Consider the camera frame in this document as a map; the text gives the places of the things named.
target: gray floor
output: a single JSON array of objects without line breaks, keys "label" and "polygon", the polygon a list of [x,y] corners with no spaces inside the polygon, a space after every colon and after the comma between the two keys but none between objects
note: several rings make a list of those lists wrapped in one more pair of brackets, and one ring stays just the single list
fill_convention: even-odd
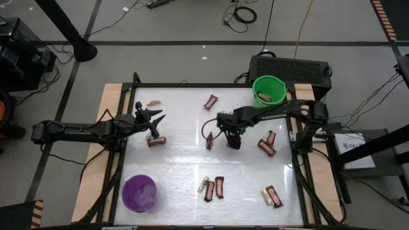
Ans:
[{"label": "gray floor", "polygon": [[[96,0],[58,1],[80,33],[84,33]],[[115,22],[123,13],[122,7],[133,0],[103,0],[93,31]],[[154,10],[131,9],[116,26],[91,37],[94,41],[199,41],[264,39],[271,1],[250,5],[258,13],[258,20],[249,31],[236,34],[221,23],[228,0],[178,0]],[[269,41],[295,41],[308,1],[276,0]],[[65,40],[39,7],[32,1],[17,1],[0,8],[2,16],[20,17],[42,40]],[[305,23],[303,41],[357,42],[387,41],[369,0],[315,0]],[[81,63],[68,104],[64,121],[93,122],[96,119],[103,87],[110,82],[129,82],[137,71],[143,82],[232,82],[248,69],[251,55],[260,46],[182,45],[182,46],[98,46],[98,56]],[[292,58],[293,46],[267,46],[279,57]],[[402,54],[408,47],[399,48]],[[394,74],[396,60],[390,47],[300,47],[297,58],[328,61],[334,70],[333,88],[327,103],[331,116],[353,112],[366,97]],[[27,130],[44,119],[53,119],[73,61],[58,65],[61,79],[46,93],[33,96],[17,108],[16,120]],[[378,102],[394,84],[389,84],[373,103]],[[407,124],[409,92],[400,84],[375,110],[362,116],[353,126],[356,129],[388,128],[395,130]],[[38,146],[29,140],[6,140],[0,147],[0,206],[24,202],[40,159]],[[52,153],[84,162],[88,144],[57,142]],[[399,146],[407,151],[409,145]],[[81,168],[50,158],[44,171],[36,199],[43,199],[43,226],[67,224],[79,188]],[[391,199],[403,196],[397,178],[368,180]],[[357,227],[404,229],[409,224],[405,214],[395,209],[361,184],[349,181],[353,203],[347,205],[347,223]]]}]

